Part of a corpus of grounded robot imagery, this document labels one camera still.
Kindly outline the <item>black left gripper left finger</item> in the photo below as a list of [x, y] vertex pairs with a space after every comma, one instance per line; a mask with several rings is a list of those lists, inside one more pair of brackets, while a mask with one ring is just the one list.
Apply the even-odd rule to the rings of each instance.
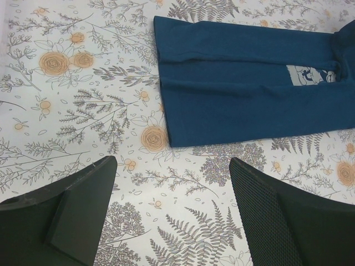
[[1, 202], [1, 265], [93, 265], [116, 158]]

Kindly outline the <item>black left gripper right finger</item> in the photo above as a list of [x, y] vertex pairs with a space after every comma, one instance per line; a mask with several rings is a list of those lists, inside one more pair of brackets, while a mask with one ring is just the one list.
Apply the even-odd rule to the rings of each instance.
[[254, 265], [354, 265], [354, 205], [288, 185], [236, 157], [229, 170]]

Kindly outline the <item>blue printed t-shirt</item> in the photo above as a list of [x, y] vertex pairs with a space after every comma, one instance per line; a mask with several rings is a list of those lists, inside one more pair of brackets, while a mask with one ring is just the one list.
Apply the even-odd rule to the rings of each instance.
[[153, 20], [171, 147], [354, 128], [354, 23], [335, 33]]

